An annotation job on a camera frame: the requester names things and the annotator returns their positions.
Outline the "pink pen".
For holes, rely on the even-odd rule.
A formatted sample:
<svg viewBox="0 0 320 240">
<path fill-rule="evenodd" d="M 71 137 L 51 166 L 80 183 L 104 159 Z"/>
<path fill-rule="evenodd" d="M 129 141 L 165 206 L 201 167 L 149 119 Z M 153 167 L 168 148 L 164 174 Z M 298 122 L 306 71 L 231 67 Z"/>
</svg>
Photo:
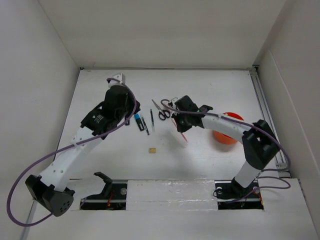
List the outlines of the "pink pen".
<svg viewBox="0 0 320 240">
<path fill-rule="evenodd" d="M 177 126 L 176 122 L 175 122 L 172 118 L 171 118 L 170 120 L 171 120 L 171 122 L 173 123 L 173 125 L 174 125 L 177 133 L 178 133 L 178 134 L 181 136 L 181 138 L 183 139 L 184 144 L 187 145 L 187 144 L 188 144 L 188 139 L 186 138 L 185 134 L 178 131 L 178 126 Z"/>
</svg>

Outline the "green capped pen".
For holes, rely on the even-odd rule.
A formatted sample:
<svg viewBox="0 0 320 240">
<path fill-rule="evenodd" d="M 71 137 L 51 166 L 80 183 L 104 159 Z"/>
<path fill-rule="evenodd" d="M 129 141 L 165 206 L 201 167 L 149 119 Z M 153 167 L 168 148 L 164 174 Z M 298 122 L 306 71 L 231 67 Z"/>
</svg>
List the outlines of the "green capped pen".
<svg viewBox="0 0 320 240">
<path fill-rule="evenodd" d="M 154 115 L 153 115 L 153 110 L 150 109 L 150 119 L 151 119 L 151 129 L 152 132 L 155 132 L 155 121 L 154 121 Z"/>
</svg>

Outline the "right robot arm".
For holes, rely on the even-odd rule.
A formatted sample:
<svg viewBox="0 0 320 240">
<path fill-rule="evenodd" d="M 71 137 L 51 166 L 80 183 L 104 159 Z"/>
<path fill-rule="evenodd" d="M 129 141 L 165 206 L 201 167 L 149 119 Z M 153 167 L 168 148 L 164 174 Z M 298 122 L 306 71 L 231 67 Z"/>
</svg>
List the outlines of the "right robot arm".
<svg viewBox="0 0 320 240">
<path fill-rule="evenodd" d="M 219 114 L 211 106 L 197 106 L 189 96 L 172 99 L 172 118 L 177 131 L 184 133 L 192 127 L 224 134 L 242 144 L 245 162 L 226 186 L 217 187 L 216 197 L 222 200 L 240 199 L 254 189 L 254 181 L 277 155 L 275 135 L 264 120 L 247 123 L 226 114 Z"/>
</svg>

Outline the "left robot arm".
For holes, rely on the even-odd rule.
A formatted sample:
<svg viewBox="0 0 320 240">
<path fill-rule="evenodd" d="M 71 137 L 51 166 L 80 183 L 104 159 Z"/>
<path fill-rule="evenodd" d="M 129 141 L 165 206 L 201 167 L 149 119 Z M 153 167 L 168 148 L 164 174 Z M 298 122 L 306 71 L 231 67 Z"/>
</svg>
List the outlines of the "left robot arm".
<svg viewBox="0 0 320 240">
<path fill-rule="evenodd" d="M 138 102 L 123 85 L 113 85 L 104 101 L 81 121 L 72 139 L 72 147 L 63 151 L 39 175 L 30 175 L 25 184 L 31 196 L 55 217 L 63 215 L 72 205 L 74 190 L 67 187 L 71 175 L 88 154 L 99 145 L 118 124 L 129 118 Z"/>
</svg>

